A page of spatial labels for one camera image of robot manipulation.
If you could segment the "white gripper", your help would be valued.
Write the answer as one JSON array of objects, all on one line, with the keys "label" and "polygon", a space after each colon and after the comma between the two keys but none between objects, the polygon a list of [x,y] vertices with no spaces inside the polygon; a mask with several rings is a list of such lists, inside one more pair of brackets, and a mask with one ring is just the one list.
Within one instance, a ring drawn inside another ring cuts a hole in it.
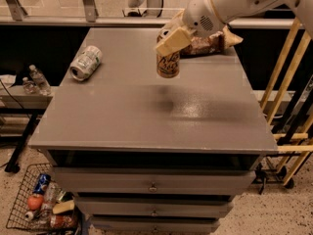
[{"label": "white gripper", "polygon": [[177,13],[162,27],[155,51],[162,57],[168,56],[187,47],[192,41],[193,33],[207,37],[222,27],[223,23],[212,0],[190,0],[184,12]]}]

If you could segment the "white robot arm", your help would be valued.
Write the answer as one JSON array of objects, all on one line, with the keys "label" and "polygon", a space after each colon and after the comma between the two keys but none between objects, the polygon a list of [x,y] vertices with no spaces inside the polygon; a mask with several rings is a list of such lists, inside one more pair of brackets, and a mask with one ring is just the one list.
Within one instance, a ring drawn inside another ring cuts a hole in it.
[{"label": "white robot arm", "polygon": [[313,0],[190,0],[161,29],[156,52],[164,57],[191,44],[195,36],[208,37],[241,17],[287,5],[313,37]]}]

